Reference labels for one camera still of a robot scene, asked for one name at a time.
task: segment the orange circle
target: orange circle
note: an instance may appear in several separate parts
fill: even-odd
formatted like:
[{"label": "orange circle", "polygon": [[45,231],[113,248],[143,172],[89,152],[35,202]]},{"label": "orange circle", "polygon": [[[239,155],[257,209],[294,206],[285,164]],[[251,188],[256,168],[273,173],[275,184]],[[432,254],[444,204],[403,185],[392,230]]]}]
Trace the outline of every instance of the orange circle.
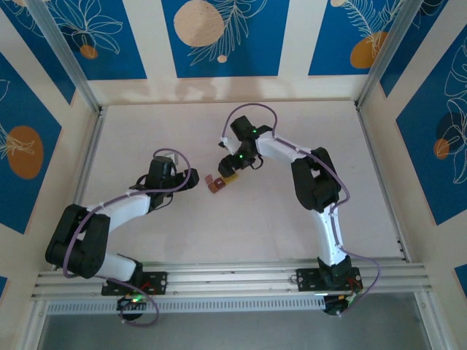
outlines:
[{"label": "orange circle", "polygon": [[90,45],[84,44],[83,46],[81,46],[80,52],[81,55],[85,56],[88,60],[93,60],[94,58],[97,58],[97,50]]},{"label": "orange circle", "polygon": [[365,39],[360,40],[360,42],[354,46],[352,53],[350,54],[350,64],[358,69],[367,69],[373,66],[374,59],[376,58],[382,44],[385,42],[386,36],[387,32],[378,31],[372,36],[368,36]]},{"label": "orange circle", "polygon": [[[7,142],[13,146],[7,154],[9,167],[20,178],[33,179],[40,172],[44,160],[41,137],[33,128],[17,126],[9,132],[8,138],[10,140]],[[24,147],[27,151],[22,150],[19,146]]]},{"label": "orange circle", "polygon": [[443,160],[449,155],[449,142],[445,139],[439,139],[435,142],[435,147],[433,148],[435,156]]}]

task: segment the black bracket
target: black bracket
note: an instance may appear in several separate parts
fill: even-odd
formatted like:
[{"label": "black bracket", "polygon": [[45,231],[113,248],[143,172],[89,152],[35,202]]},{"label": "black bracket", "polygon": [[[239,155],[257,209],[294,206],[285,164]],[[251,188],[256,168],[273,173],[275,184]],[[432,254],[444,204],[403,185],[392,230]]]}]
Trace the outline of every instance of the black bracket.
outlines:
[{"label": "black bracket", "polygon": [[[314,292],[314,291],[344,291],[350,292],[352,289],[357,292],[363,288],[360,270],[358,268],[350,268],[345,282],[339,286],[329,286],[322,278],[319,268],[299,268],[296,270],[296,283],[299,292]],[[357,281],[355,286],[351,285],[350,281]]]},{"label": "black bracket", "polygon": [[[167,272],[143,272],[141,275],[139,286],[147,285],[143,289],[148,295],[165,295],[167,288]],[[116,284],[112,281],[107,281],[107,285],[102,286],[101,294],[103,296],[121,296],[134,294],[135,291]]]}]

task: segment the vent grille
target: vent grille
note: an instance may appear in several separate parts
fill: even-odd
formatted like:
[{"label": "vent grille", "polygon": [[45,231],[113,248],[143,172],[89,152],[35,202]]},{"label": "vent grille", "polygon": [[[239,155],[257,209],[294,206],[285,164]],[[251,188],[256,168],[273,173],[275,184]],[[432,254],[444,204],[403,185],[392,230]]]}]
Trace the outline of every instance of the vent grille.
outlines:
[{"label": "vent grille", "polygon": [[[324,298],[305,297],[219,297],[219,298],[174,298],[160,299],[157,304],[162,314],[196,312],[245,312],[245,311],[297,311],[321,310]],[[128,314],[152,314],[152,303],[142,305],[144,310],[127,311]],[[116,300],[54,301],[48,315],[97,315],[117,313]]]}]

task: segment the purple cable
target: purple cable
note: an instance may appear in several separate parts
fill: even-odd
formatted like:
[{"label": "purple cable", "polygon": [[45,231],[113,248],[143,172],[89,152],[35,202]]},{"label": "purple cable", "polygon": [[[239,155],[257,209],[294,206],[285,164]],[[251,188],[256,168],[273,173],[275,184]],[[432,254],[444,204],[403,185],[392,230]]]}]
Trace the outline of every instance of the purple cable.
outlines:
[{"label": "purple cable", "polygon": [[[278,122],[278,118],[277,118],[277,113],[269,106],[265,105],[265,104],[259,104],[259,103],[251,103],[251,104],[242,104],[241,106],[238,106],[236,107],[227,117],[227,121],[225,122],[225,125],[224,125],[224,129],[223,129],[223,133],[222,133],[222,137],[225,136],[225,132],[227,130],[227,126],[228,126],[228,121],[231,119],[232,115],[234,115],[234,113],[236,111],[238,111],[239,109],[243,108],[243,107],[246,107],[246,106],[259,106],[259,107],[263,107],[263,108],[266,108],[267,110],[269,110],[273,115],[274,115],[274,125],[272,127],[272,137],[274,137],[275,140],[277,140],[278,142],[280,142],[281,144],[284,144],[285,146],[291,148],[291,149],[296,149],[296,147],[290,143],[288,143],[287,141],[284,141],[282,139],[279,139],[278,137],[276,137],[276,127],[277,127],[277,122]],[[377,276],[376,278],[374,279],[373,283],[370,284],[370,287],[368,287],[368,289],[362,294],[362,296],[358,299],[358,300],[361,300],[363,299],[363,297],[365,297],[368,292],[374,287],[374,285],[378,282],[379,280],[379,277],[381,275],[381,265],[375,260],[375,259],[371,259],[370,257],[363,257],[361,255],[358,255],[358,254],[354,254],[354,253],[351,253],[351,252],[348,252],[347,250],[345,250],[342,246],[342,242],[339,241],[339,237],[337,236],[337,229],[336,229],[336,223],[334,221],[334,211],[339,208],[342,204],[348,202],[350,200],[350,192],[349,192],[349,189],[347,188],[347,186],[345,185],[345,183],[341,180],[341,178],[339,178],[339,176],[336,174],[335,171],[333,171],[328,165],[326,165],[321,159],[319,159],[318,157],[314,156],[312,153],[308,153],[308,152],[305,152],[303,151],[302,149],[300,149],[298,152],[300,152],[302,155],[306,155],[307,157],[310,157],[311,159],[313,159],[315,162],[317,162],[318,164],[320,164],[328,173],[331,174],[331,176],[339,183],[339,185],[341,186],[341,188],[344,190],[345,192],[345,198],[342,200],[342,201],[339,201],[338,203],[334,204],[330,210],[330,216],[331,216],[331,226],[332,226],[332,229],[333,229],[333,235],[334,235],[334,239],[336,240],[336,243],[338,244],[338,248],[345,254],[351,256],[351,257],[355,257],[357,259],[362,259],[362,260],[366,260],[366,261],[369,261],[370,263],[373,263],[376,267],[377,267]]]},{"label": "purple cable", "polygon": [[[68,249],[66,250],[66,253],[65,253],[65,258],[63,259],[63,275],[68,278],[68,279],[72,279],[74,277],[77,277],[77,275],[71,275],[68,273],[68,264],[69,264],[69,260],[70,260],[70,256],[72,254],[72,250],[73,250],[73,246],[75,245],[76,243],[76,240],[78,238],[78,235],[80,234],[80,232],[82,231],[82,229],[84,228],[84,226],[86,225],[86,222],[89,221],[89,219],[95,214],[97,213],[99,210],[103,209],[104,207],[106,206],[110,206],[112,205],[113,203],[117,203],[119,201],[122,201],[122,200],[125,200],[126,198],[129,198],[129,197],[134,197],[135,195],[142,195],[142,194],[148,194],[148,193],[170,193],[170,192],[176,192],[178,191],[180,188],[184,187],[188,180],[190,179],[190,176],[191,176],[191,166],[190,166],[190,162],[188,161],[188,159],[179,151],[175,150],[175,149],[172,149],[172,148],[161,148],[161,149],[158,149],[157,151],[155,151],[153,153],[153,157],[155,157],[156,154],[158,154],[159,152],[162,152],[162,151],[168,151],[168,152],[174,152],[174,153],[177,153],[180,157],[183,158],[183,160],[187,163],[187,167],[188,167],[188,172],[187,172],[187,176],[185,178],[185,181],[182,182],[182,184],[176,186],[175,188],[171,188],[171,189],[167,189],[167,190],[143,190],[143,191],[137,191],[137,192],[131,192],[129,193],[128,195],[121,195],[119,197],[116,197],[110,201],[107,201],[106,203],[104,203],[102,206],[97,206],[96,208],[94,208],[92,211],[90,211],[85,217],[84,219],[81,221],[81,223],[78,225],[77,229],[75,230],[73,236],[72,236],[72,239],[70,240],[70,243],[68,245]],[[116,279],[109,279],[109,280],[112,280],[113,282],[115,283],[118,283],[118,284],[121,284],[125,287],[128,287],[128,288],[132,288],[133,290],[136,290],[137,292],[143,294],[146,298],[149,298],[150,302],[155,305],[156,307],[156,311],[158,312],[158,308],[157,308],[157,305],[155,304],[155,301],[146,293],[144,293],[143,291],[141,291],[139,288],[135,287],[135,286],[131,286],[130,284],[128,283],[125,283],[123,281],[118,281]],[[148,327],[150,325],[153,325],[157,322],[157,318],[158,318],[158,314],[155,318],[155,320],[153,320],[152,322],[149,322],[149,323],[145,323],[145,324],[135,324],[135,323],[129,323],[129,322],[126,322],[127,324],[130,324],[130,325],[133,325],[135,327]]]}]

